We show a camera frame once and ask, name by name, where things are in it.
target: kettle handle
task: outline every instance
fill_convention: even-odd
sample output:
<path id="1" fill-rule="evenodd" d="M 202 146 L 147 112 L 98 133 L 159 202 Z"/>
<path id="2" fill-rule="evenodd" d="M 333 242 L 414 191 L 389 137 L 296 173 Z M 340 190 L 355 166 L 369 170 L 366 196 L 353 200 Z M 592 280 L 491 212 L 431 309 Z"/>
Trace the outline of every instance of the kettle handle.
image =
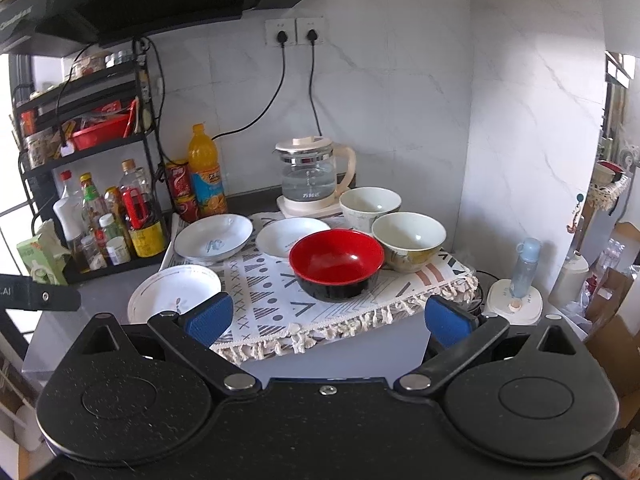
<path id="1" fill-rule="evenodd" d="M 356 174 L 356 152 L 354 152 L 349 146 L 336 144 L 334 145 L 334 155 L 343 156 L 347 159 L 347 173 L 340 181 L 340 184 L 335 187 L 335 195 L 340 196 L 349 189 L 349 184 Z"/>

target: screw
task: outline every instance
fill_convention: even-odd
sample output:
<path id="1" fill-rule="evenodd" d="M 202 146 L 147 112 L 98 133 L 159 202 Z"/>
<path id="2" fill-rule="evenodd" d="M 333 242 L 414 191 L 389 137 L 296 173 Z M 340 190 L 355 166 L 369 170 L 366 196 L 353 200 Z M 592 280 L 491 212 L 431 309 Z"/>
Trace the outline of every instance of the screw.
<path id="1" fill-rule="evenodd" d="M 336 388 L 335 386 L 320 386 L 320 393 L 322 395 L 335 395 L 336 393 L 338 393 L 338 388 Z"/>
<path id="2" fill-rule="evenodd" d="M 407 374 L 404 377 L 400 377 L 400 386 L 402 386 L 408 392 L 414 392 L 415 390 L 425 390 L 429 386 L 431 386 L 431 379 L 426 375 Z"/>
<path id="3" fill-rule="evenodd" d="M 225 377 L 225 386 L 232 392 L 241 392 L 255 386 L 255 377 L 249 374 L 231 374 Z"/>

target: spice rack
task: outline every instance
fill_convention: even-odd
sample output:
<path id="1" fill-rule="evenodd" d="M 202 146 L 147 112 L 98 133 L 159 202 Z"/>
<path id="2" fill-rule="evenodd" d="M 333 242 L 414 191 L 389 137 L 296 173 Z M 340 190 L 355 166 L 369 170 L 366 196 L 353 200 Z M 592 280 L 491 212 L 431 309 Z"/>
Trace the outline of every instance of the spice rack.
<path id="1" fill-rule="evenodd" d="M 97 153 L 103 153 L 114 148 L 119 148 L 127 144 L 142 142 L 145 150 L 146 166 L 152 179 L 152 190 L 156 201 L 158 199 L 156 193 L 156 181 L 154 176 L 154 165 L 151 157 L 148 136 L 151 133 L 157 133 L 156 114 L 154 111 L 153 101 L 151 99 L 150 78 L 148 73 L 147 55 L 145 42 L 141 40 L 132 40 L 132 51 L 134 59 L 114 65 L 110 68 L 98 70 L 92 74 L 83 76 L 67 83 L 50 89 L 33 99 L 20 104 L 15 104 L 14 121 L 15 131 L 18 132 L 20 140 L 20 153 L 18 155 L 18 170 L 20 179 L 24 188 L 27 203 L 33 215 L 31 222 L 31 233 L 34 235 L 34 222 L 40 216 L 42 221 L 52 219 L 58 238 L 63 241 L 62 226 L 58 221 L 54 211 L 53 204 L 59 199 L 58 190 L 53 178 L 52 170 L 69 164 L 70 162 L 87 158 Z M 65 121 L 77 117 L 83 113 L 94 110 L 97 107 L 106 105 L 115 100 L 122 102 L 131 101 L 138 98 L 140 106 L 138 107 L 138 123 L 146 128 L 139 133 L 133 133 L 129 137 L 123 137 L 107 142 L 102 142 L 87 148 L 71 153 L 67 156 L 49 160 L 43 165 L 29 169 L 27 158 L 27 149 L 25 139 L 22 136 L 20 127 L 20 114 L 35 110 L 35 126 L 39 132 L 45 128 L 60 128 Z M 151 265 L 159 265 L 162 261 L 164 253 L 152 256 L 150 258 L 136 258 L 118 266 L 108 266 L 103 269 L 91 270 L 90 272 L 80 273 L 76 269 L 73 260 L 70 260 L 64 269 L 64 275 L 69 284 L 86 282 L 102 276 L 126 272 L 128 270 L 137 269 Z"/>

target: blue gripper pad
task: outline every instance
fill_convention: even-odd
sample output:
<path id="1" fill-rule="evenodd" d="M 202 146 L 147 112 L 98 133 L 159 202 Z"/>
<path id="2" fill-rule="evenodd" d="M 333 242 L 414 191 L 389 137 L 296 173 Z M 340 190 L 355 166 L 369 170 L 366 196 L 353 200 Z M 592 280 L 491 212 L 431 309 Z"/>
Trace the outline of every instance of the blue gripper pad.
<path id="1" fill-rule="evenodd" d="M 424 322 L 444 348 L 469 336 L 478 326 L 472 316 L 439 296 L 430 296 L 424 307 Z"/>
<path id="2" fill-rule="evenodd" d="M 219 292 L 190 311 L 180 315 L 179 324 L 197 342 L 209 348 L 225 333 L 234 317 L 234 302 Z"/>

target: plate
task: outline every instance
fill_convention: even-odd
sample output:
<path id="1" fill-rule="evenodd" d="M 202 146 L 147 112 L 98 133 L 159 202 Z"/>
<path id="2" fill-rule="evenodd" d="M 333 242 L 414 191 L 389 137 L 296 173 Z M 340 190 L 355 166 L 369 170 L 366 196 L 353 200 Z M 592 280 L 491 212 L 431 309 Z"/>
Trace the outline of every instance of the plate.
<path id="1" fill-rule="evenodd" d="M 207 267 L 169 267 L 147 278 L 135 290 L 129 299 L 127 319 L 139 324 L 163 310 L 184 314 L 221 290 L 220 278 Z"/>
<path id="2" fill-rule="evenodd" d="M 209 216 L 185 227 L 175 238 L 174 251 L 192 264 L 210 265 L 236 254 L 253 230 L 245 216 Z"/>
<path id="3" fill-rule="evenodd" d="M 305 236 L 331 229 L 315 218 L 285 218 L 267 225 L 258 233 L 255 245 L 261 253 L 286 260 L 289 251 Z"/>

